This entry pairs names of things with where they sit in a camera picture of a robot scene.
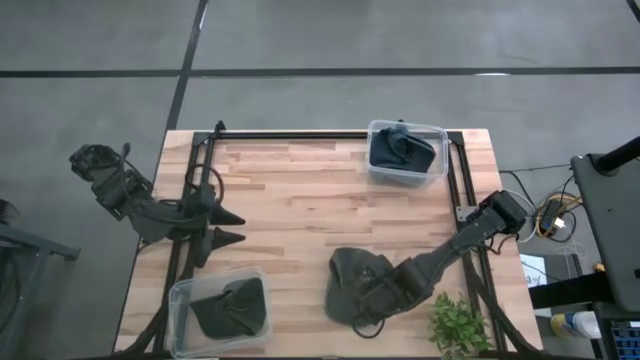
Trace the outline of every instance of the black cable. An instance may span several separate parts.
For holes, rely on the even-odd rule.
[[[520,240],[520,234],[509,235],[505,237],[504,239],[502,239],[502,241],[500,241],[500,244],[498,245],[498,249],[496,250],[493,248],[493,236],[492,236],[491,242],[489,243],[489,246],[486,246],[486,249],[496,255],[502,255],[502,245],[504,245],[504,243],[507,242],[507,240],[511,240],[514,238],[516,239],[516,241]]]
[[[384,329],[384,324],[385,324],[385,319],[380,320],[379,324],[380,326],[378,327],[378,329],[371,335],[367,335],[367,334],[363,334],[360,332],[360,330],[358,330],[358,327],[356,326],[356,321],[362,317],[364,315],[364,313],[356,316],[355,319],[353,319],[353,321],[351,322],[351,328],[353,329],[353,332],[356,333],[356,335],[360,336],[363,339],[373,339],[375,337],[377,337],[378,335],[380,335],[380,333],[382,332],[382,329]]]
[[[571,215],[571,217],[573,218],[573,222],[571,224],[571,232],[569,233],[569,235],[567,235],[566,238],[564,239],[556,239],[553,236],[549,235],[547,236],[547,239],[551,240],[551,241],[555,241],[557,243],[566,243],[567,241],[571,240],[571,237],[573,236],[573,234],[576,232],[576,227],[578,226],[578,219],[576,219],[576,216],[574,213],[572,212],[568,212],[568,215]]]
[[[518,177],[518,175],[515,174],[515,172],[513,172],[512,170],[500,170],[499,173],[501,173],[501,174],[509,174],[509,175],[513,176],[516,179],[516,181],[518,182],[518,184],[520,185],[520,188],[522,189],[522,192],[524,193],[524,196],[527,197],[527,200],[529,200],[530,203],[535,204],[535,202],[533,201],[533,199],[531,198],[531,196],[527,192],[527,189],[524,188],[524,184],[522,184],[522,181],[520,181],[520,178]]]
[[[555,169],[555,168],[570,167],[570,166],[571,164],[558,164],[558,165],[538,166],[538,167],[532,167],[532,168],[526,168],[526,169],[510,169],[510,170],[502,170],[502,171],[523,172],[523,171]]]
[[[571,175],[567,181],[564,183],[564,186],[562,187],[562,194],[560,195],[560,203],[562,203],[562,200],[564,198],[564,194],[565,191],[567,190],[567,185],[569,185],[569,181],[571,181],[573,179],[573,175]]]
[[[188,168],[187,172],[184,174],[184,182],[191,189],[196,188],[196,186],[189,180],[189,178],[191,177],[191,174],[193,173],[193,171],[197,168],[203,168],[203,169],[209,170],[211,173],[213,173],[213,175],[215,175],[216,179],[218,179],[218,185],[220,187],[220,195],[218,195],[218,204],[221,204],[222,200],[224,200],[224,182],[222,181],[222,176],[220,176],[220,173],[213,167],[206,164],[193,165],[192,167]]]
[[[13,303],[13,307],[9,311],[9,315],[7,315],[7,318],[4,320],[2,325],[0,325],[0,334],[2,334],[2,332],[7,327],[7,325],[9,325],[9,322],[11,322],[11,319],[13,318],[13,313],[16,311],[16,308],[18,307],[18,303],[20,302],[21,290],[20,290],[20,276],[18,276],[18,262],[16,261],[13,254],[9,254],[9,262],[11,262],[11,267],[13,268],[13,279],[14,279],[13,282],[16,284],[16,296],[15,296],[15,301]]]
[[[564,215],[564,214],[566,214],[566,213],[570,213],[570,212],[572,212],[573,210],[575,210],[575,209],[579,208],[580,206],[582,206],[582,203],[581,203],[581,202],[580,202],[580,203],[578,203],[578,205],[576,205],[576,206],[572,207],[571,209],[565,209],[564,211],[559,212],[556,216],[562,216],[562,215]]]
[[[142,249],[146,248],[147,246],[151,245],[151,243],[146,243],[146,244],[142,244],[142,246],[140,246],[138,248],[138,250],[136,251],[136,255],[140,254],[140,251],[142,251]]]

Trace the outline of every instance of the white paper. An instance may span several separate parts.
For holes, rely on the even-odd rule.
[[[544,266],[544,258],[540,256],[520,255],[520,261],[523,263],[524,278],[527,281],[527,287],[538,285],[547,285],[547,273]],[[551,309],[536,309],[533,311],[537,316],[551,317]]]

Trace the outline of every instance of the white bottle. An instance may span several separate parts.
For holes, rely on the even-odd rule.
[[[600,327],[593,311],[556,314],[551,318],[551,329],[559,337],[600,339]]]

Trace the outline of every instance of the metal stand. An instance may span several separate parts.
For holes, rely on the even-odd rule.
[[[35,257],[30,264],[31,273],[26,276],[26,281],[24,281],[22,285],[22,291],[19,293],[18,303],[13,314],[10,315],[11,319],[5,330],[6,335],[3,336],[2,348],[0,349],[0,354],[3,359],[13,359],[15,358],[20,336],[26,325],[29,307],[33,303],[38,288],[40,287],[40,282],[46,270],[49,257],[51,254],[57,254],[64,257],[66,261],[75,261],[78,259],[80,249],[70,248],[55,241],[11,228],[8,225],[0,225],[0,240],[15,245],[11,251],[19,251],[21,249],[33,250],[33,256]]]

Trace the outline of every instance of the plastic bin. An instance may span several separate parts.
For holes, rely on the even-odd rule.
[[[386,169],[371,165],[369,155],[371,153],[371,140],[380,130],[404,126],[409,133],[419,136],[428,142],[436,152],[433,163],[426,173]],[[376,183],[400,185],[408,187],[426,186],[447,175],[449,171],[449,137],[442,128],[430,125],[412,124],[406,122],[373,120],[369,123],[367,132],[366,162],[369,176]]]
[[[220,340],[205,336],[189,304],[192,301],[221,294],[224,287],[231,282],[256,277],[262,281],[267,310],[262,330],[255,336],[242,335]],[[214,356],[233,349],[255,347],[271,336],[272,328],[269,286],[265,273],[258,267],[183,280],[174,284],[169,292],[170,351],[176,359]]]

